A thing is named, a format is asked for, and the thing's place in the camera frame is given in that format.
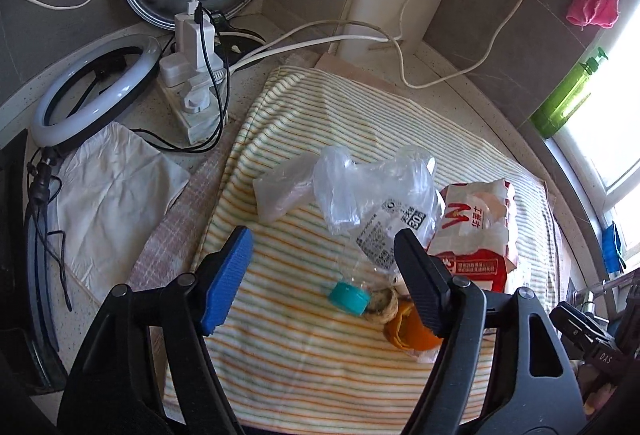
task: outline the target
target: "blue object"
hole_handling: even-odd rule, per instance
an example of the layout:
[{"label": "blue object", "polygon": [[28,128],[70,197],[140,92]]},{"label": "blue object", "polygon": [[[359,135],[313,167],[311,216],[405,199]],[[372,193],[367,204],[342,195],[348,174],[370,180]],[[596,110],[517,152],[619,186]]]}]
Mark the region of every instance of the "blue object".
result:
[{"label": "blue object", "polygon": [[329,301],[338,309],[360,316],[371,300],[370,294],[358,287],[339,281],[329,295]]},{"label": "blue object", "polygon": [[243,227],[236,229],[219,253],[208,256],[224,256],[215,278],[209,285],[205,298],[205,308],[200,326],[205,335],[225,322],[226,315],[236,297],[246,268],[254,252],[254,237],[250,230]]},{"label": "blue object", "polygon": [[626,269],[622,258],[622,242],[615,223],[602,232],[602,259],[609,273]]}]

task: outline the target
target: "bottle cap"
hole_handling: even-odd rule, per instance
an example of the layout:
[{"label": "bottle cap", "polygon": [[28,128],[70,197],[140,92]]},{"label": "bottle cap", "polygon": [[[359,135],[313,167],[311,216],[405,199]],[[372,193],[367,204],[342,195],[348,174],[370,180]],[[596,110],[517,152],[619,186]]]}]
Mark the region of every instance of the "bottle cap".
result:
[{"label": "bottle cap", "polygon": [[339,281],[329,295],[329,301],[338,309],[356,316],[364,312],[370,299],[371,296],[367,291],[343,281]]}]

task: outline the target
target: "striped towel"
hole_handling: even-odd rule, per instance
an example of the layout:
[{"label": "striped towel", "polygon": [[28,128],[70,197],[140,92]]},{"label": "striped towel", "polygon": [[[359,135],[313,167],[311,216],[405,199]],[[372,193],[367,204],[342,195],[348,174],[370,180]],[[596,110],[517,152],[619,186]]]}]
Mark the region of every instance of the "striped towel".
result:
[{"label": "striped towel", "polygon": [[[347,256],[316,205],[274,224],[257,222],[252,181],[302,152],[344,145],[358,162],[390,158],[405,144],[431,152],[438,187],[506,178],[516,189],[520,264],[510,286],[556,302],[556,247],[545,188],[486,141],[409,100],[319,70],[280,67],[250,109],[227,161],[220,201],[197,260],[234,227],[254,232],[254,258],[226,322],[206,339],[229,402],[244,425],[291,434],[400,433],[432,365],[393,348],[379,326],[335,309],[327,295]],[[465,419],[477,417],[493,338],[481,358]],[[168,413],[178,411],[170,374]]]}]

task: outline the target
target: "pink rag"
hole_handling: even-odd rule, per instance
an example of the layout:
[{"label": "pink rag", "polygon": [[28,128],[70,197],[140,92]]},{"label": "pink rag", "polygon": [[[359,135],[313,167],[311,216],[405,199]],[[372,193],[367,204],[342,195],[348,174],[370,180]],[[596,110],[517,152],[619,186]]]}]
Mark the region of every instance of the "pink rag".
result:
[{"label": "pink rag", "polygon": [[619,0],[574,0],[566,18],[574,25],[584,27],[599,25],[605,29],[613,27],[618,20]]}]

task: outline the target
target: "plastic bag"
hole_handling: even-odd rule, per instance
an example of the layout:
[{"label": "plastic bag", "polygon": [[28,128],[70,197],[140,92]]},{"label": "plastic bag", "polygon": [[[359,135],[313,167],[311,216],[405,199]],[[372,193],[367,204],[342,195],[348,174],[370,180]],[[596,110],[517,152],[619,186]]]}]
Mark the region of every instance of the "plastic bag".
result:
[{"label": "plastic bag", "polygon": [[396,233],[408,227],[426,247],[444,213],[434,169],[431,154],[414,145],[370,164],[356,164],[346,148],[328,146],[314,169],[314,194],[332,233],[350,235],[370,261],[394,273]]},{"label": "plastic bag", "polygon": [[304,152],[254,179],[260,222],[274,222],[289,210],[314,201],[313,173],[320,157]]}]

